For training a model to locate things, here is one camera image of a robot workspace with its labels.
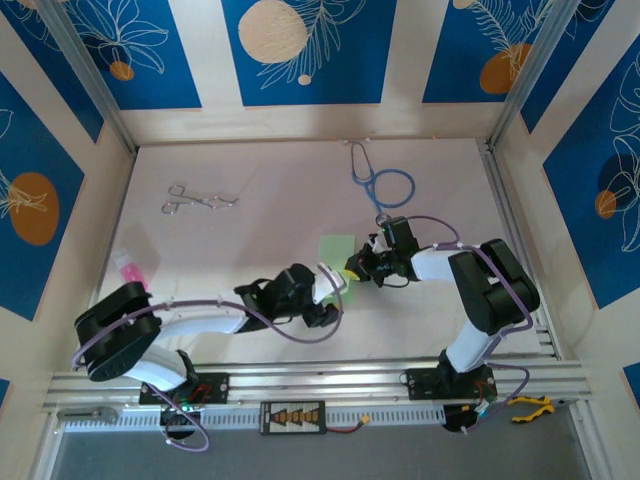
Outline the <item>blue stethoscope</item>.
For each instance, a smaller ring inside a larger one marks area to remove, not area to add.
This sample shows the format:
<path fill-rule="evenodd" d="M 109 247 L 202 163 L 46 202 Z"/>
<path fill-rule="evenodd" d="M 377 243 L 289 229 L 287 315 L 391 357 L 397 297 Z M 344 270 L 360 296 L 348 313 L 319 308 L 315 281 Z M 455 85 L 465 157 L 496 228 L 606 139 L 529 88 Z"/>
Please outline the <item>blue stethoscope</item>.
<path fill-rule="evenodd" d="M 369 158 L 367 149 L 363 142 L 356 140 L 347 140 L 346 144 L 349 146 L 351 179 L 354 184 L 364 189 L 369 201 L 373 204 L 376 211 L 375 223 L 378 226 L 381 226 L 384 222 L 388 221 L 391 218 L 390 214 L 388 213 L 389 210 L 403 207 L 412 200 L 416 191 L 416 182 L 408 172 L 402 169 L 385 168 L 376 170 L 373 167 L 373 164 Z M 364 175 L 359 175 L 356 167 L 357 150 L 361 152 L 366 165 L 366 173 Z M 389 203 L 380 200 L 378 197 L 376 190 L 377 183 L 382 177 L 388 175 L 403 177 L 408 182 L 408 193 L 400 201 Z"/>

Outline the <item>black power distribution board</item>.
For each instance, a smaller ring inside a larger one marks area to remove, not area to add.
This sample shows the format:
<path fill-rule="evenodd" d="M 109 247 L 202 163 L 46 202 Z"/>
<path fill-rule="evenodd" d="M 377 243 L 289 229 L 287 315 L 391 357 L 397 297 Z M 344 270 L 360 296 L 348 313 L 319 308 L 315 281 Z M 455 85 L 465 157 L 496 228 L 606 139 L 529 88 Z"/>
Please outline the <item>black power distribution board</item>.
<path fill-rule="evenodd" d="M 325 402 L 262 402 L 259 431 L 263 436 L 325 434 L 327 432 Z"/>

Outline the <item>metal forceps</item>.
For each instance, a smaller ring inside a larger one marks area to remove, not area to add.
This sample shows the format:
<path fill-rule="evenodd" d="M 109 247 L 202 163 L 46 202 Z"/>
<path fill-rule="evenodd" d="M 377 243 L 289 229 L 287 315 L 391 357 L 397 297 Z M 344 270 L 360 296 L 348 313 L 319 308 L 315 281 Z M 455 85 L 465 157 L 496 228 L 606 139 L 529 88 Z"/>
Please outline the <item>metal forceps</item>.
<path fill-rule="evenodd" d="M 165 215 L 175 215 L 181 207 L 203 206 L 211 210 L 231 208 L 239 200 L 238 197 L 226 199 L 219 195 L 203 197 L 187 190 L 184 185 L 173 184 L 167 189 L 168 199 L 161 206 L 161 212 Z"/>

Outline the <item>yellow black pliers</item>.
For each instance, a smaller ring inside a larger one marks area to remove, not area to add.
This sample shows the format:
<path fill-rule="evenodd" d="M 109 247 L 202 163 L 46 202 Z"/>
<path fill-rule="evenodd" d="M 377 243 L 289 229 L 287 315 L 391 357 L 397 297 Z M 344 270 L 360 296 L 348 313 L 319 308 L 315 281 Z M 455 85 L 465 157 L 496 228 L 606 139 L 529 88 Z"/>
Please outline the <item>yellow black pliers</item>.
<path fill-rule="evenodd" d="M 528 424 L 545 415 L 552 415 L 558 409 L 569 407 L 578 402 L 577 398 L 556 398 L 545 395 L 541 397 L 516 396 L 507 401 L 508 406 L 516 404 L 527 404 L 536 407 L 532 413 L 524 416 L 514 416 L 511 422 L 515 424 Z"/>

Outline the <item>aluminium mounting rail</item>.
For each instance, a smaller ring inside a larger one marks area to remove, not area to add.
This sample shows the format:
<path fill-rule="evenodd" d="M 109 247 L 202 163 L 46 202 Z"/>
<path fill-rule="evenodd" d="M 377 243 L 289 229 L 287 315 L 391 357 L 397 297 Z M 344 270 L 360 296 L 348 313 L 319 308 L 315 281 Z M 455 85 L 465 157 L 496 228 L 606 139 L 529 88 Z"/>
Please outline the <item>aluminium mounting rail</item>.
<path fill-rule="evenodd" d="M 577 360 L 553 357 L 500 359 L 494 367 L 494 379 L 501 398 L 515 391 L 524 379 L 522 367 L 530 378 L 522 393 L 553 398 L 593 397 L 586 373 Z M 408 369 L 431 368 L 434 358 L 348 361 L 288 362 L 253 364 L 198 364 L 200 373 L 223 372 L 229 375 L 231 405 L 256 405 L 266 400 L 322 399 L 334 405 L 384 404 L 408 402 L 401 375 Z M 45 395 L 47 412 L 66 407 L 109 405 L 116 408 L 138 404 L 140 383 L 119 378 L 103 383 L 90 381 L 83 371 L 55 373 Z"/>

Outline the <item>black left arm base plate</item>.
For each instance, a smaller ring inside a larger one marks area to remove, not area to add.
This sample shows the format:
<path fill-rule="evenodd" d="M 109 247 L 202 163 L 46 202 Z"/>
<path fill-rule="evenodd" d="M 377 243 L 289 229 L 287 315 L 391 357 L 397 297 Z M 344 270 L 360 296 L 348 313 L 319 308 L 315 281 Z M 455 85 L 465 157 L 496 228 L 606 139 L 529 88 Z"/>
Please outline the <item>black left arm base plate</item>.
<path fill-rule="evenodd" d="M 198 373 L 198 379 L 186 386 L 166 392 L 176 403 L 193 405 L 223 405 L 229 394 L 228 373 Z"/>

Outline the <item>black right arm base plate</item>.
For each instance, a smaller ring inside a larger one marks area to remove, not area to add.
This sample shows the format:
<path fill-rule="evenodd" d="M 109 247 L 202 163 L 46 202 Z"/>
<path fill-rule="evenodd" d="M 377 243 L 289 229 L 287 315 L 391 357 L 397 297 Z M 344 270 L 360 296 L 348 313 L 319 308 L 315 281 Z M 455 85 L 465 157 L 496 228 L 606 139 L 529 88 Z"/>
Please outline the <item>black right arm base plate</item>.
<path fill-rule="evenodd" d="M 493 371 L 481 366 L 467 373 L 445 374 L 437 368 L 405 371 L 410 400 L 493 400 L 498 392 Z"/>

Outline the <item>aluminium side rail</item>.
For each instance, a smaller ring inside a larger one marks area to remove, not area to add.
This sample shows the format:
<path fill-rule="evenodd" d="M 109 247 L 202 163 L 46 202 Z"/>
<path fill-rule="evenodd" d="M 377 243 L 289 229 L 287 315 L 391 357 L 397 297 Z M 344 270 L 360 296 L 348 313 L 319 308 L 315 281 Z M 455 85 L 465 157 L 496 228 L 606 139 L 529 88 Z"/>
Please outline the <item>aluminium side rail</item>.
<path fill-rule="evenodd" d="M 556 360 L 559 359 L 558 348 L 556 346 L 555 334 L 552 325 L 549 323 L 548 308 L 533 265 L 529 258 L 520 225 L 509 196 L 507 185 L 500 171 L 498 162 L 485 139 L 476 140 L 479 154 L 485 169 L 485 173 L 491 188 L 497 210 L 499 212 L 503 228 L 506 233 L 507 243 L 510 245 L 516 259 L 520 262 L 525 272 L 533 281 L 534 286 L 540 294 L 541 304 L 533 315 L 536 334 L 541 346 L 541 356 L 548 356 Z"/>

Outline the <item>aluminium frame post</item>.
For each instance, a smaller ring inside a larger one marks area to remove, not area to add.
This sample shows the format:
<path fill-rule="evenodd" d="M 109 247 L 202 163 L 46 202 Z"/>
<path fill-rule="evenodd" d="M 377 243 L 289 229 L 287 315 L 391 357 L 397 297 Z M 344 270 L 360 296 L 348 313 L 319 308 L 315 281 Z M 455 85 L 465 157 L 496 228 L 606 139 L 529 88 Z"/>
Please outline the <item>aluminium frame post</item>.
<path fill-rule="evenodd" d="M 34 0 L 34 3 L 39 16 L 74 71 L 83 89 L 103 119 L 111 126 L 124 149 L 135 158 L 139 146 L 134 141 L 115 98 L 68 17 L 64 6 L 57 0 Z"/>
<path fill-rule="evenodd" d="M 579 3 L 580 0 L 554 0 L 549 16 L 543 22 L 515 82 L 507 94 L 491 134 L 486 140 L 490 153 L 497 151 L 511 124 L 520 114 Z"/>

